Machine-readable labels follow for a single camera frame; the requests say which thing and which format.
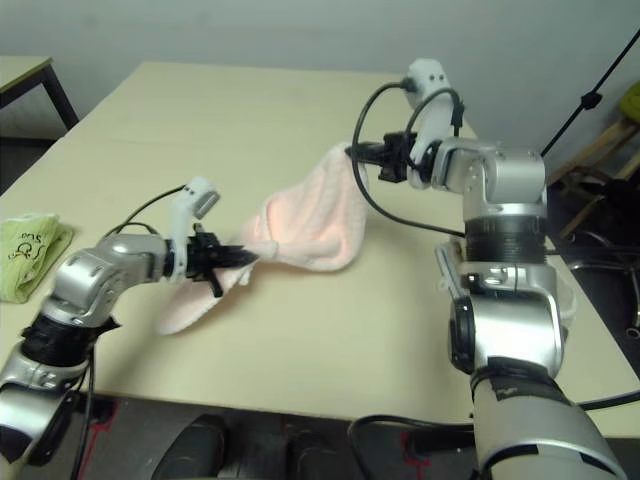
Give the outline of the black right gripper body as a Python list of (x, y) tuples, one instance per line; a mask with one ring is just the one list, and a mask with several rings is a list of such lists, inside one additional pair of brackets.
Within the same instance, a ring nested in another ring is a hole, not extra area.
[(407, 180), (409, 154), (415, 143), (416, 134), (410, 132), (390, 132), (383, 136), (382, 166), (378, 179), (390, 183), (402, 183)]

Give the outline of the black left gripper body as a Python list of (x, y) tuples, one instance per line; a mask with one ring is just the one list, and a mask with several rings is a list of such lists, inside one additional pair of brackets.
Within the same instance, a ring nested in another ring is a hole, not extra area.
[(223, 288), (214, 272), (218, 259), (219, 247), (217, 237), (210, 232), (195, 231), (187, 245), (187, 270), (185, 277), (192, 282), (206, 282), (215, 298), (224, 295)]

